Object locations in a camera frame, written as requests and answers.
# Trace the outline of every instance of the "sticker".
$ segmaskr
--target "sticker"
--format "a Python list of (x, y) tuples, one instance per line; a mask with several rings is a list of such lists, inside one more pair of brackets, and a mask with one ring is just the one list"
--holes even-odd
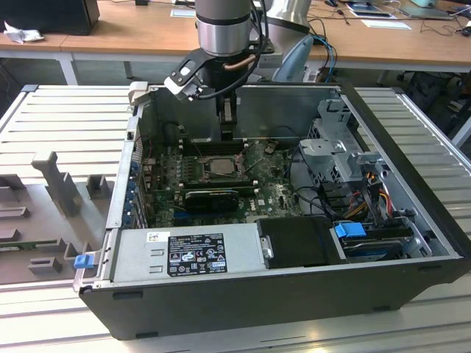
[(0, 248), (0, 252), (19, 252), (20, 248), (17, 246), (4, 246), (3, 248)]
[(156, 241), (167, 241), (169, 239), (170, 232), (148, 232), (147, 243), (154, 243)]
[(227, 257), (222, 233), (168, 236), (168, 240), (167, 274), (170, 277), (227, 272)]
[(171, 17), (196, 17), (196, 10), (171, 9)]

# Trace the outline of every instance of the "blue cable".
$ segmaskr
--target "blue cable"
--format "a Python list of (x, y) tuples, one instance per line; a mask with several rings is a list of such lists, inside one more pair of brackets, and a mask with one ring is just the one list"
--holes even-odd
[(330, 69), (329, 69), (329, 73), (327, 74), (327, 78), (325, 79), (326, 82), (329, 82), (329, 78), (332, 76), (333, 74), (333, 66), (335, 64), (335, 58), (333, 56), (333, 50), (332, 50), (332, 46), (327, 43), (324, 39), (318, 37), (317, 35), (313, 35), (314, 39), (317, 39), (319, 42), (321, 42), (322, 44), (324, 44), (325, 48), (329, 51), (329, 55), (330, 55)]

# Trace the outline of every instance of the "warning label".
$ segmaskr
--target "warning label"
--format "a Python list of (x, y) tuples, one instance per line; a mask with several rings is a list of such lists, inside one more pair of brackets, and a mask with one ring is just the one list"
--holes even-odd
[(222, 233), (169, 237), (167, 269), (171, 277), (227, 272)]

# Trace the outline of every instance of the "computer tower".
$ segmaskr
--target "computer tower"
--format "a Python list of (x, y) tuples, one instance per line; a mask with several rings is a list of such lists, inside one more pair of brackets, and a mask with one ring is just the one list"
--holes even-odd
[(89, 35), (100, 12), (96, 0), (1, 0), (0, 29), (4, 21), (20, 29), (44, 33)]

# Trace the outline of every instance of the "desk leg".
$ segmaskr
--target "desk leg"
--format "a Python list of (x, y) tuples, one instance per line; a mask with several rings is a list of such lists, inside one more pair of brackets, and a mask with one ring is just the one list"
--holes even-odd
[(388, 75), (389, 75), (389, 70), (381, 71), (380, 76), (376, 80), (376, 84), (382, 86), (384, 84), (384, 81), (388, 78)]
[(468, 116), (466, 123), (464, 123), (464, 125), (460, 128), (460, 130), (456, 133), (455, 137), (452, 139), (452, 142), (456, 145), (456, 147), (461, 147), (471, 135), (471, 116), (469, 112), (470, 108), (471, 98), (469, 98), (466, 103), (464, 103), (463, 107), (456, 114), (457, 121), (463, 121), (462, 118), (466, 118), (466, 116)]
[(127, 79), (133, 79), (131, 63), (129, 61), (124, 61), (124, 72), (126, 72)]
[(74, 61), (72, 55), (70, 53), (59, 53), (57, 55), (57, 61), (60, 63), (67, 85), (78, 85), (79, 72), (77, 70), (77, 63)]

